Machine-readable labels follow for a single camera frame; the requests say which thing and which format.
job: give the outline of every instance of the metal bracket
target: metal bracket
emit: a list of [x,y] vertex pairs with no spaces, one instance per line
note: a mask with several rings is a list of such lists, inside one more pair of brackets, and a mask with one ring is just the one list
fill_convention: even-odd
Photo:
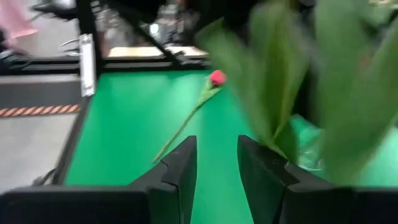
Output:
[[79,37],[80,46],[80,83],[81,96],[91,96],[95,93],[95,50],[93,34],[83,34]]

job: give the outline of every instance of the pink pants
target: pink pants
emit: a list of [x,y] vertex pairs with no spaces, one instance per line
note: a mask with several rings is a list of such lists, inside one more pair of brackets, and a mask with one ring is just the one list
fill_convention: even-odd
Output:
[[5,31],[9,42],[37,32],[25,18],[19,0],[0,0],[0,28]]

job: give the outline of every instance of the green mat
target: green mat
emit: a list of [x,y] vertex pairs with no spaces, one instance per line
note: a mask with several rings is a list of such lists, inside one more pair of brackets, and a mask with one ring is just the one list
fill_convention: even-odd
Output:
[[[99,80],[72,162],[67,185],[127,185],[151,160],[197,102],[211,71],[105,73]],[[304,144],[318,130],[292,120]],[[239,176],[239,134],[251,135],[239,104],[226,89],[207,102],[170,148],[189,135],[198,141],[198,174],[192,224],[252,223]],[[398,185],[391,131],[359,185]]]

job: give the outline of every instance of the green tabletop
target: green tabletop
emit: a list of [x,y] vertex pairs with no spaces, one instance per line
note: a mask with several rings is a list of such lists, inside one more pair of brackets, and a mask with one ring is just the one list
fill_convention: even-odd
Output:
[[[126,185],[195,106],[210,71],[106,73],[88,112],[65,180],[67,185]],[[239,176],[236,143],[250,135],[228,90],[207,102],[176,139],[198,142],[192,224],[252,223]]]

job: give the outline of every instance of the orange striped tape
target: orange striped tape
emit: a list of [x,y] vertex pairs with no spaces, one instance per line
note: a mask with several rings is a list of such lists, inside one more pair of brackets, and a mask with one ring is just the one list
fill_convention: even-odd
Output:
[[30,108],[0,108],[0,118],[76,113],[79,105],[34,106]]

